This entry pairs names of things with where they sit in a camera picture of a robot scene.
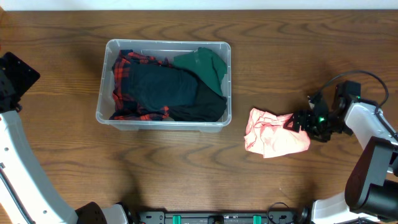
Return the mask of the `pink garment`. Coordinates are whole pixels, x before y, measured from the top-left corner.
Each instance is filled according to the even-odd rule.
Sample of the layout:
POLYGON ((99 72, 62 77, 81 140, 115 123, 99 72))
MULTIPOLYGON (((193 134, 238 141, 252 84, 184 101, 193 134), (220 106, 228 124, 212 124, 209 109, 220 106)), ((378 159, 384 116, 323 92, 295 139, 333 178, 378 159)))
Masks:
POLYGON ((293 116, 276 116, 253 108, 250 111, 244 136, 245 150, 273 158, 308 150, 310 138, 305 131, 290 131, 284 124, 293 116))

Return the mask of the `black cloth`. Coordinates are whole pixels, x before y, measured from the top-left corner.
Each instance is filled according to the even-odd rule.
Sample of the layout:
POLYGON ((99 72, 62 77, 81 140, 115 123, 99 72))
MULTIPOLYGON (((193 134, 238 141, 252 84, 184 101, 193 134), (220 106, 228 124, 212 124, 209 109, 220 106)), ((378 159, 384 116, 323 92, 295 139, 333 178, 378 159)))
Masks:
POLYGON ((217 122, 223 116, 226 107, 227 99, 200 80, 194 103, 191 106, 170 107, 169 116, 174 121, 217 122))

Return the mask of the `green garment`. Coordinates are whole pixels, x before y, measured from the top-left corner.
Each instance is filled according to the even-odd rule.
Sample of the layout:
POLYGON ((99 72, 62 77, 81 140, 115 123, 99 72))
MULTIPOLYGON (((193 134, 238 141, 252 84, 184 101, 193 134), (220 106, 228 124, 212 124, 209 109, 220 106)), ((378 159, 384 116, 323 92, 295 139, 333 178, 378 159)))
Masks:
POLYGON ((221 83, 228 72, 227 64, 214 51, 200 47, 174 57, 173 65, 196 74, 215 93, 223 96, 221 83))

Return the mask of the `dark navy garment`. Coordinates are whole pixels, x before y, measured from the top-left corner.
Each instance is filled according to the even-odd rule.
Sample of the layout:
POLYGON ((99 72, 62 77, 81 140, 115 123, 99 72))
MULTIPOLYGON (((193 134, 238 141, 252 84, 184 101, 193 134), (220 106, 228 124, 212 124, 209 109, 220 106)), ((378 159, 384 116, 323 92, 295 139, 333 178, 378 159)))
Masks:
POLYGON ((149 111, 168 106, 190 106, 194 103, 198 81, 176 68, 133 62, 121 90, 149 111))

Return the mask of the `red navy plaid shirt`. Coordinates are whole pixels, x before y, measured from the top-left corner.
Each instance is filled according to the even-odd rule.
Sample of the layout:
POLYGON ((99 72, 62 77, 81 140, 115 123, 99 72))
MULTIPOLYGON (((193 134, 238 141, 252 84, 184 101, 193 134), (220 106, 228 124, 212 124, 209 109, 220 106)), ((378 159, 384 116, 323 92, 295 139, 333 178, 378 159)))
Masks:
POLYGON ((149 111, 128 93, 131 87, 131 84, 129 84, 129 72, 133 63, 172 68, 167 59, 157 60, 153 56, 141 55, 133 50, 120 50, 112 66, 114 74, 112 97, 115 102, 115 112, 110 117, 110 120, 162 121, 168 118, 168 106, 162 107, 160 111, 149 111))

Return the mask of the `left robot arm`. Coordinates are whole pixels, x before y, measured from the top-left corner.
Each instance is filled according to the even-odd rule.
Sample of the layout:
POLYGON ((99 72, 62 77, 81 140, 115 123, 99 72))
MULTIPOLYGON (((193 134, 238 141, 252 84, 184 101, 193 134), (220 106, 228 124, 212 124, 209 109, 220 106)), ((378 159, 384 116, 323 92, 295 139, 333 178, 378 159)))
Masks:
POLYGON ((131 223, 117 203, 100 208, 90 202, 78 209, 53 187, 25 136, 20 100, 40 74, 11 52, 1 57, 1 205, 13 223, 131 223))

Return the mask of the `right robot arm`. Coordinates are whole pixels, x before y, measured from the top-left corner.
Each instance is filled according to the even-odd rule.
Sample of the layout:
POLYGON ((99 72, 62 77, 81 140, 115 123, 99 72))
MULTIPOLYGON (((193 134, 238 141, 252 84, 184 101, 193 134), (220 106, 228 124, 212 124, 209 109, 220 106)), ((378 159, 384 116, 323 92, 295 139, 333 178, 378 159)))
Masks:
POLYGON ((333 133, 355 135, 363 148, 345 191, 316 200, 298 215, 297 223, 376 223, 397 221, 397 134, 376 102, 361 97, 361 85, 337 84, 329 108, 321 93, 308 99, 310 109, 296 111, 284 129, 305 131, 310 139, 327 142, 333 133))

